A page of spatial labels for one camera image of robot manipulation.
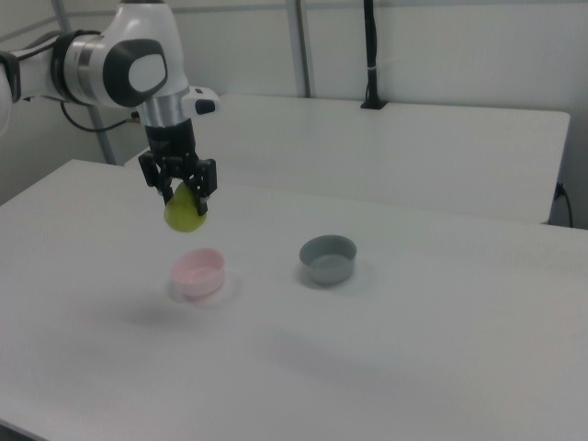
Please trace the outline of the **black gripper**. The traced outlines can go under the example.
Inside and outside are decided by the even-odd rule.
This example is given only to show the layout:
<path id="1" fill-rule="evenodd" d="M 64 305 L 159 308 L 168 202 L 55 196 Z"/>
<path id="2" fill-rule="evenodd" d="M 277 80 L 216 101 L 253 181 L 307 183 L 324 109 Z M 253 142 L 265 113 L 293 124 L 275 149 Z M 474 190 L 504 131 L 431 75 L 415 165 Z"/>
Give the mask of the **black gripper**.
<path id="1" fill-rule="evenodd" d="M 218 188 L 214 159 L 199 160 L 192 121 L 168 127 L 145 127 L 150 151 L 138 161 L 148 187 L 154 187 L 167 205 L 174 195 L 172 178 L 192 180 L 200 217 L 208 212 L 208 199 Z"/>

